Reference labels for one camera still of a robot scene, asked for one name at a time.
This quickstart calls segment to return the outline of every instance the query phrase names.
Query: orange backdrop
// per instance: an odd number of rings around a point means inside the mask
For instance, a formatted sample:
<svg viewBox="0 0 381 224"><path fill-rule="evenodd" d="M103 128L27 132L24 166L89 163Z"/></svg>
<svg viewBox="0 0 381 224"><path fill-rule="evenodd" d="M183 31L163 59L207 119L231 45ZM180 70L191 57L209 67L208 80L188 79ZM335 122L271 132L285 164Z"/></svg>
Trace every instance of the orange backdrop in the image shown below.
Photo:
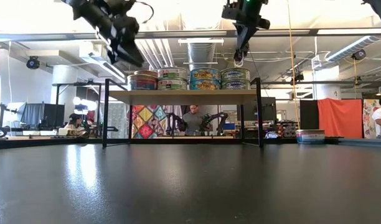
<svg viewBox="0 0 381 224"><path fill-rule="evenodd" d="M319 129L325 135L345 138L362 138L362 101L318 100Z"/></svg>

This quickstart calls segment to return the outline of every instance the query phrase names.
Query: stacked cans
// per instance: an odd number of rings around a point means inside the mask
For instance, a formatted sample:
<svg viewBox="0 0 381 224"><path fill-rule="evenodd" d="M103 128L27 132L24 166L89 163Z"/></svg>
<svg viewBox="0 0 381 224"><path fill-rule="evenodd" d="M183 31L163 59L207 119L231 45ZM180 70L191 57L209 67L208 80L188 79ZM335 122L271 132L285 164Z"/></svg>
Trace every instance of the stacked cans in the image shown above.
<svg viewBox="0 0 381 224"><path fill-rule="evenodd" d="M182 68L164 68L160 69L158 74L158 90L187 90L187 70Z"/></svg>
<svg viewBox="0 0 381 224"><path fill-rule="evenodd" d="M220 72L214 68L197 68L190 71L190 90L219 90Z"/></svg>
<svg viewBox="0 0 381 224"><path fill-rule="evenodd" d="M222 90L249 90L250 71L246 68L228 68L220 72Z"/></svg>
<svg viewBox="0 0 381 224"><path fill-rule="evenodd" d="M131 90L155 90L158 85L158 73L150 70L136 71L128 76Z"/></svg>

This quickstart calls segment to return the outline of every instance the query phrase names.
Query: wooden shelf board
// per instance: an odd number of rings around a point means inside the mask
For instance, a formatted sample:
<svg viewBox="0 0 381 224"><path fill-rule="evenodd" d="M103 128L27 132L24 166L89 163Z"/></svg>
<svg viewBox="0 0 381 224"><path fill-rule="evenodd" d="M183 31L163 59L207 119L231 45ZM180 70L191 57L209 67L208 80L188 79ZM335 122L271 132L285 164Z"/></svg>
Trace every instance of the wooden shelf board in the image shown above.
<svg viewBox="0 0 381 224"><path fill-rule="evenodd" d="M255 90L132 90L109 91L129 105L242 105L253 103Z"/></svg>

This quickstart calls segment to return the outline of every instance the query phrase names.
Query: white column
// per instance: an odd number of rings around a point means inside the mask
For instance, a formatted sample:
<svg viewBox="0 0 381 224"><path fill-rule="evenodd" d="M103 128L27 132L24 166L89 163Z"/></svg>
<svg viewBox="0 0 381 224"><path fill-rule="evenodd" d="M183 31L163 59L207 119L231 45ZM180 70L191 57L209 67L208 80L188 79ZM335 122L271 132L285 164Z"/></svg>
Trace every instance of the white column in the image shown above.
<svg viewBox="0 0 381 224"><path fill-rule="evenodd" d="M338 81L340 75L339 66L314 71L314 81ZM315 100L332 98L341 100L341 89L338 84L316 84L313 85Z"/></svg>
<svg viewBox="0 0 381 224"><path fill-rule="evenodd" d="M52 83L75 83L77 82L78 70L75 67L67 65L56 65L52 73ZM60 92L64 89L64 86L59 88ZM76 97L77 88L69 86L66 90L59 95L59 104L65 105L64 121L68 121L68 117L74 113L73 98ZM51 92L51 104L56 102L56 86L52 87Z"/></svg>

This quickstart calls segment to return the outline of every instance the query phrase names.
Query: ceiling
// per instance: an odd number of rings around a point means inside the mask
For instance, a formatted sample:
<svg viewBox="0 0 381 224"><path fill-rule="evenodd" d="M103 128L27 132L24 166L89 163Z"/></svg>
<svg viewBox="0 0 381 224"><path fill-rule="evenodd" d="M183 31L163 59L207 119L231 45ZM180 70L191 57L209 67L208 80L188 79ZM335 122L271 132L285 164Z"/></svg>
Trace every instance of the ceiling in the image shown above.
<svg viewBox="0 0 381 224"><path fill-rule="evenodd" d="M1 6L7 4L15 4L28 9L17 10L17 15L22 15L21 20L14 21L14 18L3 13L0 7L0 32L17 32L17 33L78 33L78 32L93 32L92 28L82 20L72 21L71 10L63 3L54 3L53 0L5 0L0 1ZM224 0L194 0L189 4L189 0L165 0L146 1L150 2L155 9L154 20L148 22L146 26L142 26L142 30L153 30L155 24L163 24L167 30L182 30L184 25L188 26L188 21L200 21L199 23L207 22L207 19L215 19L218 21L218 29L234 29L231 21L220 20L220 12L222 10ZM145 17L149 11L145 7L137 6L133 8L132 13L141 21L139 15ZM270 1L267 6L263 6L261 15L271 21L271 29L288 29L288 5L286 0ZM28 23L28 20L37 19L40 21L40 16L43 16L43 21L47 24L43 26L40 23ZM313 28L358 28L358 27L381 27L381 22L378 16L375 15L368 4L360 5L355 0L290 0L290 18L293 29L313 29ZM345 46L355 42L360 37L293 37L293 50L296 58L294 64L301 62L304 58L310 57L315 52L315 41L317 43L317 51L321 57L324 57L328 52L334 52L344 48ZM70 41L22 41L14 44L12 47L16 54L22 58L30 56L30 54L40 54L43 56L39 60L48 65L58 64L79 64L84 63L79 55L79 45L81 40ZM188 62L187 44L179 44L178 39L168 39L174 63L178 67L188 68L184 62ZM217 69L232 67L232 56L236 46L235 38L224 38L223 44L216 44L215 56L213 61L218 64L213 65ZM48 51L58 50L59 53L47 55ZM258 74L263 80L281 80L287 78L290 74L285 74L285 71L291 68L290 39L289 37L254 37L250 40L250 51L247 59L261 60L264 62L249 62L244 61L244 67L252 71L254 77ZM375 80L381 78L381 40L373 45L365 48L367 59L357 64L357 74L366 80ZM281 58L280 61L272 61L274 58ZM303 64L303 70L311 70L311 63L308 60ZM353 64L347 63L345 60L339 62L341 79L351 80L355 76ZM96 81L102 82L105 77L111 77L111 74L102 69L98 65L87 64L79 66L81 78L94 78ZM124 72L134 71L136 68L131 65L126 65ZM364 85L363 88L372 89L374 85Z"/></svg>

